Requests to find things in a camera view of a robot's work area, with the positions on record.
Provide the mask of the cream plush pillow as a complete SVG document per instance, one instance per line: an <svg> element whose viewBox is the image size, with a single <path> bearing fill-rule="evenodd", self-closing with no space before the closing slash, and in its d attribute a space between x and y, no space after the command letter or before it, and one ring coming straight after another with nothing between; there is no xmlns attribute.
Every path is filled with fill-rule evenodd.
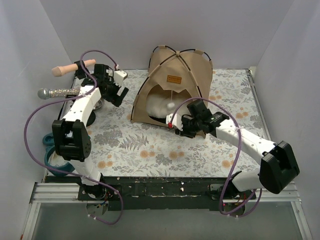
<svg viewBox="0 0 320 240"><path fill-rule="evenodd" d="M150 92L146 98L146 112L150 117L165 119L167 115L173 114L177 107L191 96L188 92L175 92L171 90L156 90ZM175 103L175 108L168 110L168 103Z"/></svg>

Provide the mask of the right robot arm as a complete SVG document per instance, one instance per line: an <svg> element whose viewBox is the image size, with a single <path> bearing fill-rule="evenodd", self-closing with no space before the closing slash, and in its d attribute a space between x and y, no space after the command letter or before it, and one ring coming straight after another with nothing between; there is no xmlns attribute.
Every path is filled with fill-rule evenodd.
<svg viewBox="0 0 320 240"><path fill-rule="evenodd" d="M194 138L198 132L224 140L243 151L260 166L258 170L237 172L225 181L222 192L237 199L245 191L265 188L279 194L299 174L300 169L291 145L275 143L241 128L225 111L212 113L203 99L193 97L187 108L189 116L176 112L166 117L169 128L182 137Z"/></svg>

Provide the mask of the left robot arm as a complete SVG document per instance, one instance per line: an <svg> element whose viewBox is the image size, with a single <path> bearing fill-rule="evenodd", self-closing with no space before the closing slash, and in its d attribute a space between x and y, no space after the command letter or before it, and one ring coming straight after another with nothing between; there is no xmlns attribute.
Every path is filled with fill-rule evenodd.
<svg viewBox="0 0 320 240"><path fill-rule="evenodd" d="M52 123L52 134L55 152L68 161L80 175L81 186L85 193L95 200L106 196L106 187L100 183L103 175L95 168L89 156L92 142L87 132L87 125L93 121L90 116L100 99L104 99L116 107L128 93L124 87L119 93L123 81L128 77L124 70L112 70L105 64L95 64L93 81L86 77L80 88L76 90L77 99L61 120Z"/></svg>

